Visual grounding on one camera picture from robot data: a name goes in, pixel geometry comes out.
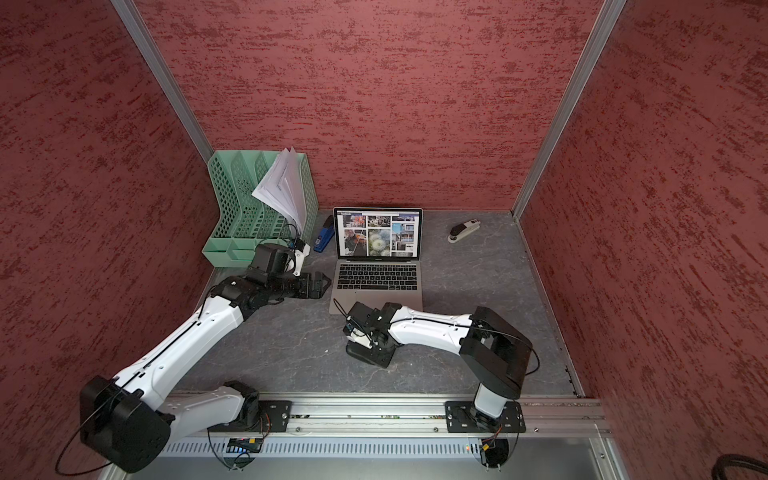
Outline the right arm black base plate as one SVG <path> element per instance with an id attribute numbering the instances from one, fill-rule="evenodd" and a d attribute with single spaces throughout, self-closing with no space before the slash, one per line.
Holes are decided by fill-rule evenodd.
<path id="1" fill-rule="evenodd" d="M 525 433 L 526 425 L 521 405 L 507 402 L 498 418 L 491 418 L 477 410 L 472 401 L 447 401 L 444 403 L 449 433 Z"/>

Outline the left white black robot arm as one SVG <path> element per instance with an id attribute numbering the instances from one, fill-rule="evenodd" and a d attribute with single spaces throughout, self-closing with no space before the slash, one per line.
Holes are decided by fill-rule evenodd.
<path id="1" fill-rule="evenodd" d="M 331 279 L 302 270 L 302 264 L 287 247 L 258 246 L 244 273 L 214 285 L 198 309 L 150 352 L 114 377 L 96 376 L 83 387 L 75 438 L 135 473 L 167 444 L 198 431 L 217 426 L 269 431 L 258 391 L 239 381 L 178 402 L 169 395 L 212 347 L 257 310 L 288 298 L 322 298 Z"/>

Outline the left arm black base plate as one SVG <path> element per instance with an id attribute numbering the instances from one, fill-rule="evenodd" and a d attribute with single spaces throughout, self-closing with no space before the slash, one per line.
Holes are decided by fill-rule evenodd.
<path id="1" fill-rule="evenodd" d="M 293 403 L 288 400 L 260 400 L 254 430 L 262 436 L 285 433 Z"/>

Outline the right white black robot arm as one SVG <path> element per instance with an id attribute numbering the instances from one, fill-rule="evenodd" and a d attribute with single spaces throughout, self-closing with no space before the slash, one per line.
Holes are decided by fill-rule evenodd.
<path id="1" fill-rule="evenodd" d="M 357 302 L 342 314 L 346 352 L 366 364 L 386 368 L 397 349 L 412 345 L 458 356 L 479 382 L 468 416 L 485 430 L 499 427 L 532 373 L 529 361 L 538 358 L 531 340 L 487 307 L 442 315 L 392 302 L 380 308 Z"/>

